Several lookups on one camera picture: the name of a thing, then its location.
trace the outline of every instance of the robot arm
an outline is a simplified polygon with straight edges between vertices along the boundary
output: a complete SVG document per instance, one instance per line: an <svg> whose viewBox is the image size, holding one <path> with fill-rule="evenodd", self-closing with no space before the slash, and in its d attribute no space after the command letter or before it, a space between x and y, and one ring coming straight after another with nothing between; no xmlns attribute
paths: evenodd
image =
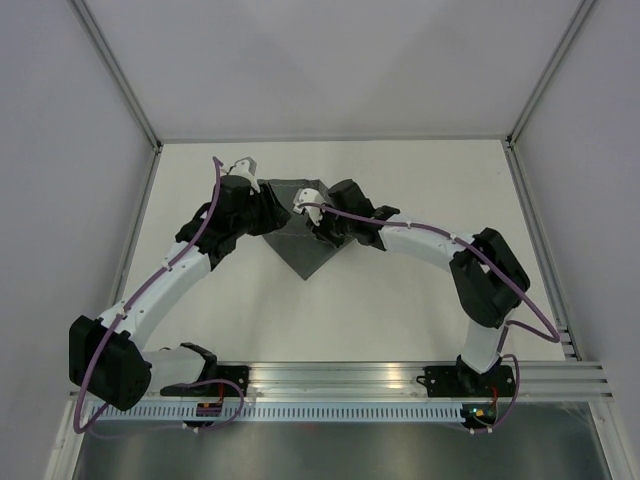
<svg viewBox="0 0 640 480"><path fill-rule="evenodd" d="M447 238L446 232L411 228L412 223L416 223L398 209L374 208L352 180L332 187L329 200L315 190L304 189L298 192L294 203L296 213L308 214L307 225L316 237L336 247L347 237L354 237L362 245L407 254L450 272L470 319L466 342L458 358L460 380L473 389L473 384L499 363L505 319L520 304L520 299L494 273L485 271L471 252L453 238ZM310 204L335 207L347 216ZM377 224L363 222L353 215L372 219ZM477 235L458 233L456 236L483 251L523 291L529 288L529 278L498 232L487 228Z"/></svg>
<svg viewBox="0 0 640 480"><path fill-rule="evenodd" d="M169 310L235 249L238 238L277 230L289 220L271 186L255 179L255 167L252 159L245 158L221 178L218 203L202 235L177 262L171 262L195 238L210 204L203 205L177 233L176 243L161 262L166 271L145 281L147 288L136 290L131 310L124 311L130 301L125 298L95 320L81 316L73 323L69 330L69 376L73 383L82 384L91 357L118 316L124 318L100 355L89 383L90 393L127 410L148 391L216 378L216 357L196 345L182 344L157 352L143 349Z"/></svg>

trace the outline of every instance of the metal extrusion profile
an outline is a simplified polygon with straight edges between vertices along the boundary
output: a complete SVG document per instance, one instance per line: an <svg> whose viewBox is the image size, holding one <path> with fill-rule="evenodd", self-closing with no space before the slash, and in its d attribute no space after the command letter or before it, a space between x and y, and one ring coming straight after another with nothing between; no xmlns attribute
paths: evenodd
<svg viewBox="0 0 640 480"><path fill-rule="evenodd" d="M72 400L69 400L65 406L60 428L43 477L45 480L67 480L73 478L83 440L82 435L76 435L73 432L74 407L75 401Z"/></svg>
<svg viewBox="0 0 640 480"><path fill-rule="evenodd" d="M238 399L225 400L213 415L198 410L198 402L188 398L164 402L142 401L126 412L108 407L99 421L221 421L229 420L239 407ZM91 415L102 403L95 402ZM460 423L462 404L441 403L361 403L361 402L246 402L239 422L341 422L341 423Z"/></svg>
<svg viewBox="0 0 640 480"><path fill-rule="evenodd" d="M565 360L577 361L578 354L576 353L576 347L573 344L573 337L569 328L566 326L558 327L558 333L560 334L560 344L562 345Z"/></svg>
<svg viewBox="0 0 640 480"><path fill-rule="evenodd" d="M149 204L149 197L151 197L151 187L153 186L153 181L156 178L156 172L158 171L158 165L160 163L161 155L162 147L160 147L154 153L153 159L149 163L148 170L145 175L144 187L140 192L138 201L135 203L136 214L129 228L127 243L124 248L120 263L118 265L117 276L111 289L111 294L109 295L109 305L113 305L117 301L119 301L122 298L122 294L124 293L124 287L127 283L127 277L129 275L131 263L133 262L133 255L135 253L136 244L138 243L138 237L140 236L140 231L142 230L142 221L147 210L147 205Z"/></svg>
<svg viewBox="0 0 640 480"><path fill-rule="evenodd" d="M501 140L505 132L486 132L476 134L453 133L445 134L405 134L405 135L275 135L252 137L165 137L163 143L188 145L192 143L267 143L267 142L369 142L380 140Z"/></svg>
<svg viewBox="0 0 640 480"><path fill-rule="evenodd" d="M251 383L247 400L258 403L374 402L442 403L428 398L416 382L426 365L452 362L339 362L339 363L248 363ZM609 402L611 388L597 362L521 362L519 403ZM175 401L148 394L142 401ZM190 397L189 401L210 401ZM448 402L474 403L479 398L451 398Z"/></svg>
<svg viewBox="0 0 640 480"><path fill-rule="evenodd" d="M533 197L530 193L530 188L527 183L524 169L522 167L519 156L517 155L517 148L515 148L507 140L503 140L502 146L507 159L507 165L511 172L511 177L516 189L516 194L520 202L520 208L524 216L531 243L533 244L533 250L536 255L536 260L542 274L542 280L544 282L545 291L549 297L549 303L553 311L556 322L565 327L571 338L571 326L569 325L569 315L567 311L567 302L562 292L555 265L553 263L549 246L545 234L542 229L539 215L537 213ZM574 354L576 358L580 359L579 348L576 348L573 343Z"/></svg>
<svg viewBox="0 0 640 480"><path fill-rule="evenodd" d="M87 5L85 0L67 0L72 10L76 14L78 21L80 22L82 28L87 33L89 37L89 41L92 43L95 48L98 56L102 60L105 68L109 72L109 75L113 79L116 87L120 90L122 97L124 98L127 106L129 107L133 117L138 122L138 125L142 129L145 137L151 144L151 147L158 151L161 146L160 140L156 135L147 115L144 113L138 98L136 97L133 89L131 88L131 84L127 80L127 77L120 67L118 60L116 59L109 43L107 42L102 29L98 25L98 22L95 19L95 16L91 12L91 9Z"/></svg>
<svg viewBox="0 0 640 480"><path fill-rule="evenodd" d="M567 25L567 28L562 34L558 45L551 55L551 58L547 62L547 65L542 71L542 74L536 82L536 85L533 87L533 90L531 91L531 94L529 95L524 108L518 116L516 123L511 129L511 133L509 135L509 140L511 142L516 142L522 135L522 132L527 126L527 123L529 123L533 112L536 110L536 107L540 102L540 99L551 84L551 81L558 73L560 66L563 64L564 59L567 56L567 53L571 49L575 40L578 38L578 35L595 10L598 2L599 0L582 0L580 2L580 5L578 5L578 7L576 8L573 16L571 17L571 20L569 21L569 25Z"/></svg>
<svg viewBox="0 0 640 480"><path fill-rule="evenodd" d="M638 467L633 461L633 452L624 438L616 418L620 416L612 411L613 404L590 403L593 424L598 433L602 452L606 459L611 478L626 480L639 478Z"/></svg>

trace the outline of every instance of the dark gray block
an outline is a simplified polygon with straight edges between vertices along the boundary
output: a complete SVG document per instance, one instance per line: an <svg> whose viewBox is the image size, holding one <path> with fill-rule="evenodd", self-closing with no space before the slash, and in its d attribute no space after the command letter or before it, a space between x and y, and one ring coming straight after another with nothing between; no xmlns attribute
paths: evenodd
<svg viewBox="0 0 640 480"><path fill-rule="evenodd" d="M287 262L287 265L306 280L350 243L350 240L340 248L320 241L307 228L307 217L293 212L293 199L301 188L313 188L318 190L324 198L328 198L327 187L320 180L268 180L268 182L282 206L291 213L291 220L284 228L263 237L269 246Z"/></svg>

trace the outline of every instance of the metal corner post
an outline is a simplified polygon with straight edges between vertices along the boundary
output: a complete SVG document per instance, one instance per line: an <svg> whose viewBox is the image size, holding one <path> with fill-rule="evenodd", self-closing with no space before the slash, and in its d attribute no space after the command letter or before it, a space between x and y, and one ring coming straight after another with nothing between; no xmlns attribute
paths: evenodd
<svg viewBox="0 0 640 480"><path fill-rule="evenodd" d="M85 0L67 0L154 151L162 145Z"/></svg>
<svg viewBox="0 0 640 480"><path fill-rule="evenodd" d="M615 403L591 402L589 408L611 478L614 480L639 478L638 466L635 464L624 429L619 424L621 415Z"/></svg>
<svg viewBox="0 0 640 480"><path fill-rule="evenodd" d="M551 58L542 71L542 75L540 75L538 82L531 91L531 94L529 95L524 108L520 112L516 123L511 129L511 133L508 136L508 141L510 143L515 143L520 138L520 135L522 135L522 132L531 119L531 116L538 106L540 99L542 98L544 92L547 90L548 86L551 84L551 81L560 69L560 66L566 58L567 53L571 49L571 46L574 44L576 38L578 38L578 35L595 10L598 2L599 0L581 0L580 5L578 5L578 8L573 14L573 17L571 17L569 25L565 29L562 37L560 38L560 41L558 42L558 45L553 51Z"/></svg>
<svg viewBox="0 0 640 480"><path fill-rule="evenodd" d="M124 287L127 283L127 275L131 262L133 261L133 253L135 251L138 236L142 229L142 220L147 210L147 204L149 203L149 197L151 196L151 187L153 186L153 180L155 179L156 172L158 170L158 164L160 162L160 156L162 155L162 146L160 146L154 153L153 158L147 166L145 173L142 190L138 200L134 205L135 215L133 216L132 223L129 227L129 235L122 254L122 258L118 264L116 273L116 279L109 295L109 305L113 305L122 297Z"/></svg>
<svg viewBox="0 0 640 480"><path fill-rule="evenodd" d="M551 309L553 310L556 322L561 326L567 327L569 334L571 334L567 302L564 294L562 293L558 274L544 235L540 217L537 213L537 209L531 195L531 189L529 188L522 163L516 152L517 149L515 149L513 144L508 140L503 140L502 146L507 159L507 164L509 165L509 170L511 171L511 177L513 178L513 183L516 188L516 194L520 201L520 208L522 208L525 223L527 224L531 242L533 243L533 250L540 267L540 272L542 273L545 289L549 296ZM580 353L575 344L574 349L576 357L580 359Z"/></svg>

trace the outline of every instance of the aluminum frame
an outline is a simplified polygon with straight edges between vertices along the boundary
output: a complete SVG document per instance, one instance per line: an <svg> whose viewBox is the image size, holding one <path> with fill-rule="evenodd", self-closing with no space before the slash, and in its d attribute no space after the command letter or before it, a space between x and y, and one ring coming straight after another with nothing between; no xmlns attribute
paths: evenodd
<svg viewBox="0 0 640 480"><path fill-rule="evenodd" d="M142 106L140 105L131 85L129 84L122 68L109 44L102 33L97 21L91 13L85 0L68 0L78 21L86 31L90 42L93 44L98 56L112 77L117 88L121 91L125 103L130 108L132 115L140 125L149 143L152 145L155 156L151 162L147 180L136 206L137 213L130 229L129 241L124 252L118 276L111 292L111 300L115 302L122 295L124 284L129 272L133 253L138 240L142 219L149 199L155 171L158 166L162 141L158 139L149 122ZM520 159L517 155L515 142L521 136L527 126L533 112L535 112L540 99L547 87L557 74L571 46L577 39L580 31L586 24L591 13L598 4L598 0L582 0L576 9L569 25L545 69L543 70L536 86L525 103L510 134L502 139L496 137L481 136L481 138L495 138L502 140L505 155L520 204L525 216L534 251L540 265L545 289L549 296L551 307L557 323L560 325L563 349L567 360L580 360L581 357L573 341L569 315L567 313L565 296L562 293L557 272L547 245L544 231L529 193ZM429 137L420 139L476 139L478 136L455 137ZM359 138L340 138L340 140L357 140ZM324 138L290 138L288 140L327 140ZM194 140L186 140L184 143L197 143ZM424 391L413 380L420 371L421 363L378 363L378 364L251 364L252 382L250 398L254 401L265 402L309 402L329 401L330 399L342 399L348 402L425 402ZM522 385L518 402L562 402L578 401L588 402L596 424L597 433L602 444L607 463L614 479L637 478L631 461L633 455L623 439L616 419L618 418L613 408L611 390L606 381L602 367L595 362L565 361L565 362L522 362ZM165 402L166 399L157 396L145 397L152 402ZM69 478L73 472L75 462L82 443L82 436L75 435L72 429L72 414L75 406L75 394L72 393L67 403L60 431L56 438L49 467L45 478Z"/></svg>

